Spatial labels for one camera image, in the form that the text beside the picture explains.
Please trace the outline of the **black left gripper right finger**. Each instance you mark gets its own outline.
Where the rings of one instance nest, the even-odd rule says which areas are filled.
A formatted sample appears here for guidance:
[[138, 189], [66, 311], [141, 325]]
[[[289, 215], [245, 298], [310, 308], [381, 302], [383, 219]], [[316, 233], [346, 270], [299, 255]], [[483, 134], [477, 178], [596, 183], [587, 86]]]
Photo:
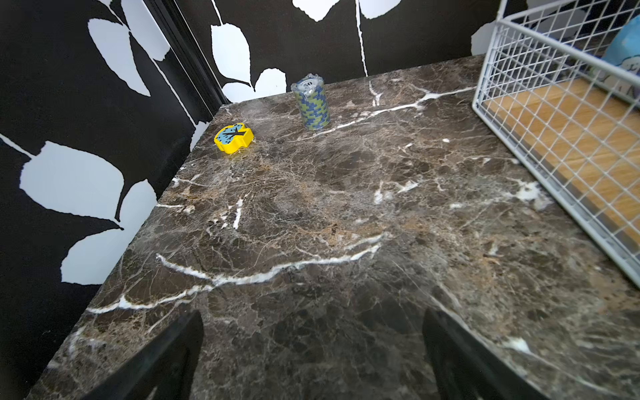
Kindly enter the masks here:
[[427, 309], [423, 340], [442, 399], [545, 399], [443, 311]]

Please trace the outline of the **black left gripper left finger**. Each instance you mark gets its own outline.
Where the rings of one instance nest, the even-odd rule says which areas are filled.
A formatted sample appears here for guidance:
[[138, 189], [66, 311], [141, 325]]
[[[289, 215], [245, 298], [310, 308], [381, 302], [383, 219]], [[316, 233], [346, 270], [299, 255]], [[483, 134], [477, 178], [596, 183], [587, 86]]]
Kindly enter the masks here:
[[203, 345], [199, 311], [183, 315], [85, 399], [188, 399]]

